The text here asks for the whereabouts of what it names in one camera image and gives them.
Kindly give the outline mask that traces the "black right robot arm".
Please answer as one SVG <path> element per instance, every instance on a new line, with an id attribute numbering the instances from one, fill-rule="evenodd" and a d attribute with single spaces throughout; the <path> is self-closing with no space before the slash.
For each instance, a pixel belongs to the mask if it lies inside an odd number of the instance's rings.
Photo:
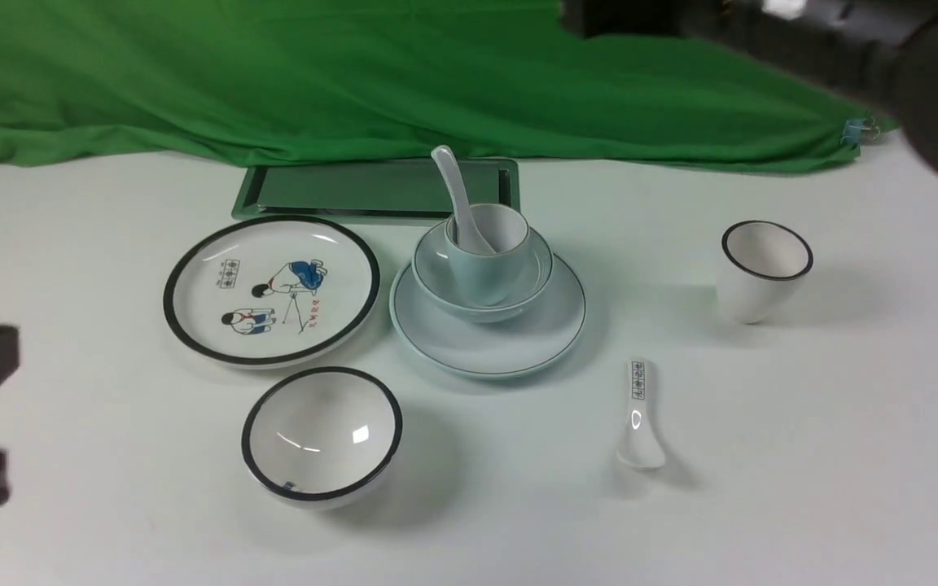
<path id="1" fill-rule="evenodd" d="M 746 55 L 896 120 L 938 173 L 938 1 L 559 1 L 581 38 L 691 37 Z M 0 323 L 0 386 L 21 363 Z M 10 498 L 0 450 L 0 507 Z"/>

